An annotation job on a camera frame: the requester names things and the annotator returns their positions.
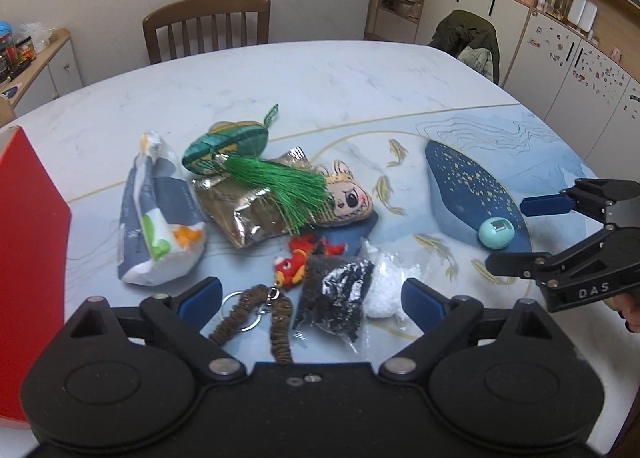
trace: cabinet handle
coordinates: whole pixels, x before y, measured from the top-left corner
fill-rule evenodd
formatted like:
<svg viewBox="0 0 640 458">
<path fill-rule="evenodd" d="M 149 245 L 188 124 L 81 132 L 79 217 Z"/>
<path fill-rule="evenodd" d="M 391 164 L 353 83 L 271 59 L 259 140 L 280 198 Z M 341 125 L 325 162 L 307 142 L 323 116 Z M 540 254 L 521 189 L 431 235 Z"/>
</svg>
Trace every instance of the cabinet handle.
<svg viewBox="0 0 640 458">
<path fill-rule="evenodd" d="M 575 58 L 575 64 L 574 64 L 574 68 L 578 68 L 578 63 L 580 63 L 580 58 L 582 57 L 582 53 L 584 52 L 584 48 L 580 49 L 580 54 L 578 54 L 578 57 Z"/>
<path fill-rule="evenodd" d="M 574 47 L 575 47 L 575 42 L 571 44 L 571 48 L 569 49 L 569 53 L 566 55 L 565 61 L 569 61 L 569 58 L 571 57 L 571 53 L 574 51 Z"/>
</svg>

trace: red figurine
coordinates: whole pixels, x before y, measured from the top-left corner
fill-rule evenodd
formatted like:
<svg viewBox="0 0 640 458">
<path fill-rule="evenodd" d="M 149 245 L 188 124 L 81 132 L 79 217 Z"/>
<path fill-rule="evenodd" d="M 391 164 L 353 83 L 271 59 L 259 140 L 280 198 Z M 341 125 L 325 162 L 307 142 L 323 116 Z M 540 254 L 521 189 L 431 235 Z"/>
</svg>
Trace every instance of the red figurine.
<svg viewBox="0 0 640 458">
<path fill-rule="evenodd" d="M 289 240 L 291 257 L 276 258 L 274 261 L 276 287 L 290 289 L 302 281 L 305 276 L 306 259 L 318 244 L 322 244 L 325 254 L 333 256 L 342 254 L 345 248 L 343 243 L 331 245 L 325 239 L 316 242 L 313 234 L 292 236 Z"/>
</svg>

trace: plush toy eye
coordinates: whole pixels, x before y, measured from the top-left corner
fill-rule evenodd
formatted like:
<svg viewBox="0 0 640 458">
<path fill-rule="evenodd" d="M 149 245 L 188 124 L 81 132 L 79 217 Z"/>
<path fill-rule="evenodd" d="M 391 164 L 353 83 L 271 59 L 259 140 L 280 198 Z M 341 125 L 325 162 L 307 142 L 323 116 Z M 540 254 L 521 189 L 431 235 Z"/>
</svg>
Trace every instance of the plush toy eye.
<svg viewBox="0 0 640 458">
<path fill-rule="evenodd" d="M 358 205 L 358 195 L 356 194 L 354 189 L 352 189 L 349 193 L 345 193 L 344 198 L 349 207 L 353 208 Z"/>
</svg>

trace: red box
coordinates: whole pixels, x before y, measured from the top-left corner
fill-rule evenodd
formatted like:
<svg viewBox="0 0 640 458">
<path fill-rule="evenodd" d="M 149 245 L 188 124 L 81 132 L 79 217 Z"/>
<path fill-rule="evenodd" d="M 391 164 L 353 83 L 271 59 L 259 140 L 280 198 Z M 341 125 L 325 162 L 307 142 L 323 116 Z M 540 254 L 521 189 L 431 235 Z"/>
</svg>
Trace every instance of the red box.
<svg viewBox="0 0 640 458">
<path fill-rule="evenodd" d="M 25 421 L 22 379 L 64 324 L 70 220 L 24 131 L 0 132 L 0 425 Z"/>
</svg>

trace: brown fabric strap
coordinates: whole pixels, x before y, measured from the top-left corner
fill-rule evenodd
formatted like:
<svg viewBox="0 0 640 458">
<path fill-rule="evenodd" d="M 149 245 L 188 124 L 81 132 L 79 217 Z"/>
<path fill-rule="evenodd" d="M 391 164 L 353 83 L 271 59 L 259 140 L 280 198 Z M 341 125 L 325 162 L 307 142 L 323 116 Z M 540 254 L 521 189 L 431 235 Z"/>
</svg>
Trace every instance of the brown fabric strap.
<svg viewBox="0 0 640 458">
<path fill-rule="evenodd" d="M 266 285 L 255 285 L 240 295 L 238 303 L 231 309 L 216 329 L 209 335 L 216 345 L 224 346 L 238 333 L 246 323 L 249 314 L 269 298 L 270 288 Z M 291 364 L 291 347 L 289 345 L 289 326 L 293 304 L 291 300 L 281 295 L 273 301 L 271 307 L 271 355 L 278 364 Z"/>
</svg>

